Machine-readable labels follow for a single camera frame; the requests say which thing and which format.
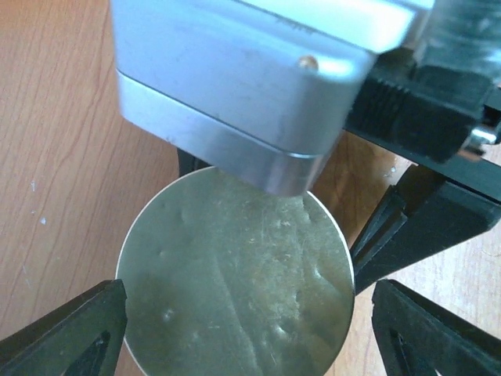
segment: scratched metal surface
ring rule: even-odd
[[[319,201],[272,197],[216,168],[146,206],[117,276],[128,346],[152,376],[320,376],[354,304],[346,243]]]

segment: wooden table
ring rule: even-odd
[[[118,113],[107,0],[3,0],[0,67],[4,338],[113,278],[129,226],[178,166],[174,147]],[[496,153],[490,158],[500,162]],[[315,191],[350,243],[407,164],[342,137]],[[395,278],[501,337],[499,244],[498,226]],[[384,373],[369,321],[371,294],[356,299],[335,374]],[[117,374],[140,375],[125,351]]]

